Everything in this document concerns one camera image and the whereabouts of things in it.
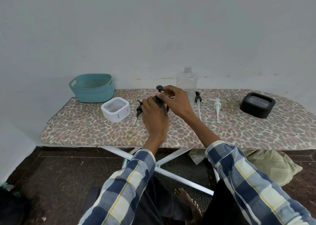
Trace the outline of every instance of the black bag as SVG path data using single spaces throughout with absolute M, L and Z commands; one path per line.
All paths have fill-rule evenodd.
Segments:
M 0 224 L 22 225 L 30 211 L 30 201 L 19 191 L 0 188 Z

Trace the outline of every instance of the plaid shirt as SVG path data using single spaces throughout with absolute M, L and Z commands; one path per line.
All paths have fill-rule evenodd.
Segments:
M 249 163 L 237 147 L 216 141 L 205 153 L 250 224 L 316 224 L 300 203 Z M 124 169 L 106 180 L 99 198 L 79 225 L 131 224 L 155 165 L 150 151 L 137 151 Z

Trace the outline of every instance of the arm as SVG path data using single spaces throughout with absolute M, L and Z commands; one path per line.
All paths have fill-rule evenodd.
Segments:
M 157 94 L 195 131 L 206 156 L 251 224 L 316 224 L 310 213 L 267 175 L 249 163 L 235 146 L 221 141 L 193 112 L 185 91 L 173 86 Z
M 139 199 L 156 166 L 154 155 L 169 129 L 166 107 L 160 109 L 152 97 L 143 103 L 142 117 L 149 133 L 143 149 L 135 153 L 124 169 L 105 181 L 100 196 L 83 215 L 79 225 L 132 223 Z

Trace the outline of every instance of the black soap dish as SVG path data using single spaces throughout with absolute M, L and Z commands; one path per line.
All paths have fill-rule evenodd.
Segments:
M 242 100 L 240 110 L 257 118 L 266 118 L 273 106 L 273 98 L 264 96 L 259 93 L 248 93 Z

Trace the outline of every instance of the dark floor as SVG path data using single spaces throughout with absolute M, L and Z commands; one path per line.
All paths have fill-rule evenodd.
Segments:
M 173 151 L 161 149 L 156 158 L 161 159 Z M 316 153 L 287 153 L 303 170 L 283 189 L 316 217 Z M 82 216 L 90 187 L 101 187 L 113 172 L 121 169 L 122 162 L 122 158 L 101 148 L 38 147 L 17 167 L 8 183 L 16 185 L 32 199 L 33 208 L 27 225 L 76 225 Z M 214 174 L 206 160 L 196 166 L 184 154 L 162 168 L 214 189 Z M 209 196 L 160 174 L 156 175 L 170 190 L 176 187 L 186 189 L 198 201 L 201 210 L 206 209 Z M 166 224 L 182 223 L 166 221 Z

